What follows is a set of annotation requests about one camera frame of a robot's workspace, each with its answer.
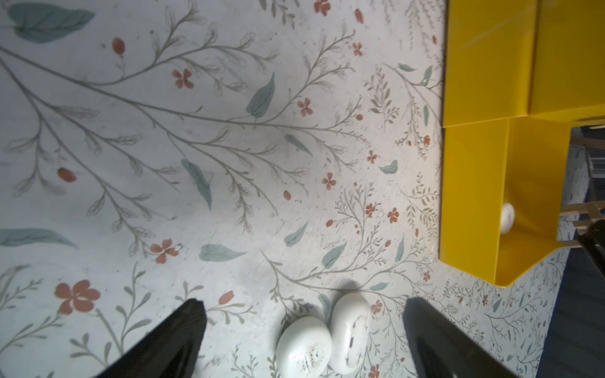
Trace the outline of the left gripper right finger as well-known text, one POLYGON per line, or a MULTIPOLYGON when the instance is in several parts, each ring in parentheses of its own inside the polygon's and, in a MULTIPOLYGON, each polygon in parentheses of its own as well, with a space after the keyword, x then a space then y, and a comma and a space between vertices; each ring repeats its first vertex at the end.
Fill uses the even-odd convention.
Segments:
POLYGON ((425 299, 408 299, 403 324, 419 377, 515 376, 425 299))

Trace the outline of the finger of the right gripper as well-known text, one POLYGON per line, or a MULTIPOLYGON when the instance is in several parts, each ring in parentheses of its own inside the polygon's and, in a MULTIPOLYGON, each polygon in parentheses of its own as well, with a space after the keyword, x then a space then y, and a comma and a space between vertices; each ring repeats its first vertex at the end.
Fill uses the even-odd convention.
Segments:
POLYGON ((590 225, 582 235, 578 236, 578 242, 603 277, 605 275, 604 220, 590 225))

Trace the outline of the yellow three-drawer cabinet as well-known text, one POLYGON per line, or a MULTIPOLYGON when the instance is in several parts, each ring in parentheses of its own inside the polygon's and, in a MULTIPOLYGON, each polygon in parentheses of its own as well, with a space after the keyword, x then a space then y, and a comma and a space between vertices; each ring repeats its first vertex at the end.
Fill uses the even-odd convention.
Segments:
POLYGON ((604 123, 602 1, 451 1, 444 125, 604 123))

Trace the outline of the white earphone case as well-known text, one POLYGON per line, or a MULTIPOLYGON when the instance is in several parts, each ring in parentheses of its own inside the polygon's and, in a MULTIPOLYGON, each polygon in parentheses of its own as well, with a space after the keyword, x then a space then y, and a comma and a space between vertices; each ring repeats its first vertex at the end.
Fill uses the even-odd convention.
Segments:
POLYGON ((506 235, 515 223, 515 208, 510 203, 504 203, 501 209, 499 230, 501 235, 506 235))
POLYGON ((325 323, 314 317, 299 318, 279 339, 277 369, 282 377, 319 377, 331 353, 332 338, 325 323))
POLYGON ((342 296, 332 310, 332 354, 329 367, 341 375, 355 373, 362 365, 370 338, 371 310, 358 293, 342 296))

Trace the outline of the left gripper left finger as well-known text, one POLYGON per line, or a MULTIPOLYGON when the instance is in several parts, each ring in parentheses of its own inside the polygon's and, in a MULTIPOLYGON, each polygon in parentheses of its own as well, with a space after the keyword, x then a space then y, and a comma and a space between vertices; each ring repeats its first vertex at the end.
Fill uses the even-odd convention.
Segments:
POLYGON ((99 376, 189 378, 206 326, 203 302, 189 299, 99 376))

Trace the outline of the yellow bottom drawer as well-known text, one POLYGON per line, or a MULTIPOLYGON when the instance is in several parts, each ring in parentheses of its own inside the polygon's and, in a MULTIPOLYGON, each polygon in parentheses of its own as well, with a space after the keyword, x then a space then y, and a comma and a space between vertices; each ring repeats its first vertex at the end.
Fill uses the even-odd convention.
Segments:
POLYGON ((571 125, 516 117, 448 127, 440 260, 501 288, 562 246, 559 212, 571 125), (502 205, 515 223, 499 230, 502 205))

